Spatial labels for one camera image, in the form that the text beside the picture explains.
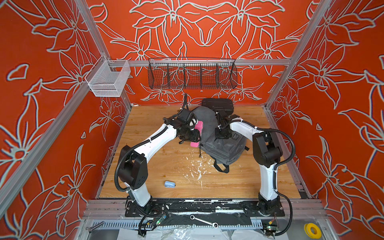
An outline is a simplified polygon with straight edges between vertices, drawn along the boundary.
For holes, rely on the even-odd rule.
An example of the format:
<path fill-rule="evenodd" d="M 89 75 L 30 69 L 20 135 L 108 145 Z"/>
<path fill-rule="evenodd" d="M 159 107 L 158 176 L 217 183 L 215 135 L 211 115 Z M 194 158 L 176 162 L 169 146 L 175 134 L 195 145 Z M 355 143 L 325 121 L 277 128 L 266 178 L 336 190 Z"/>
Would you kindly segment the pink pencil case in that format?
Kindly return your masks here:
<path fill-rule="evenodd" d="M 190 146 L 191 147 L 193 147 L 193 148 L 199 147 L 199 144 L 200 144 L 200 141 L 202 138 L 201 134 L 202 134 L 203 127 L 204 127 L 204 123 L 202 121 L 198 121 L 198 123 L 195 125 L 195 128 L 192 131 L 191 138 L 190 138 L 190 140 L 191 140 Z"/>

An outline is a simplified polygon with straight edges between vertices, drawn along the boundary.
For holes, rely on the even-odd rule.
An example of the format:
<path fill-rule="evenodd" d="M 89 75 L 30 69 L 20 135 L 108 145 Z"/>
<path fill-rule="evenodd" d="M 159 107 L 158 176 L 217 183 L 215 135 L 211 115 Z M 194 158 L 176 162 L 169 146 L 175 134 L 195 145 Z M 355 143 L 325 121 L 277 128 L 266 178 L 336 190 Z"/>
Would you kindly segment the grey student backpack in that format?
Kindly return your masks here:
<path fill-rule="evenodd" d="M 247 139 L 238 132 L 229 131 L 228 138 L 219 137 L 216 114 L 207 107 L 193 110 L 199 122 L 203 123 L 199 148 L 214 160 L 214 167 L 221 173 L 229 173 L 230 165 L 236 162 L 244 151 L 248 151 Z"/>

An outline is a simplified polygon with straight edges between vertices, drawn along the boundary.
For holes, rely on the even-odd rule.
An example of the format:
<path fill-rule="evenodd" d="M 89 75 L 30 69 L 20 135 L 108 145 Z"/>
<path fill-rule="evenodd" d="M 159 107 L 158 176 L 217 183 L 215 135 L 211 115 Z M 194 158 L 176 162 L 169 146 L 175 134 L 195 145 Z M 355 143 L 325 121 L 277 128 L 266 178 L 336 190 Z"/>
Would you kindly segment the light blue stapler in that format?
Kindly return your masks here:
<path fill-rule="evenodd" d="M 164 185 L 166 188 L 175 188 L 176 187 L 176 183 L 172 182 L 172 181 L 165 181 Z"/>

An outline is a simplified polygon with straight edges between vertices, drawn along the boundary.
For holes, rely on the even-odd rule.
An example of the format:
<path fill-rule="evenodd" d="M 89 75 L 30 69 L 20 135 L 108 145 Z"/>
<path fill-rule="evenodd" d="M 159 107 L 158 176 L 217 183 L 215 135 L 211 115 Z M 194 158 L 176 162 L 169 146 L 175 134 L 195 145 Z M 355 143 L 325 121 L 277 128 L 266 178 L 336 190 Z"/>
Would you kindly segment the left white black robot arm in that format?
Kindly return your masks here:
<path fill-rule="evenodd" d="M 188 107 L 188 95 L 184 94 L 182 108 L 177 114 L 163 118 L 160 128 L 144 141 L 132 147 L 123 147 L 114 173 L 116 189 L 128 193 L 134 204 L 140 210 L 144 210 L 152 198 L 146 186 L 149 175 L 148 162 L 175 138 L 180 139 L 180 144 L 200 143 L 201 131 L 198 129 L 200 123 L 201 121 Z"/>

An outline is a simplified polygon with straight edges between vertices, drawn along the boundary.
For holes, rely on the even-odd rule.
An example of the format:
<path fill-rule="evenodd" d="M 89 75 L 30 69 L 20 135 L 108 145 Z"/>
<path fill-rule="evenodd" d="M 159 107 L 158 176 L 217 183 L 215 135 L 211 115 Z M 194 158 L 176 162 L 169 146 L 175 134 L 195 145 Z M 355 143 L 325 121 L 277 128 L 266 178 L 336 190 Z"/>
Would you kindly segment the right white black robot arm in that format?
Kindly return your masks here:
<path fill-rule="evenodd" d="M 269 216 L 280 208 L 282 194 L 278 191 L 278 167 L 293 159 L 296 147 L 286 133 L 277 129 L 265 129 L 254 126 L 237 115 L 229 116 L 225 111 L 217 111 L 218 136 L 227 138 L 229 133 L 237 132 L 253 143 L 253 156 L 260 166 L 261 188 L 258 196 L 258 211 L 263 216 Z M 283 150 L 278 134 L 285 136 L 291 144 L 291 155 L 281 161 Z"/>

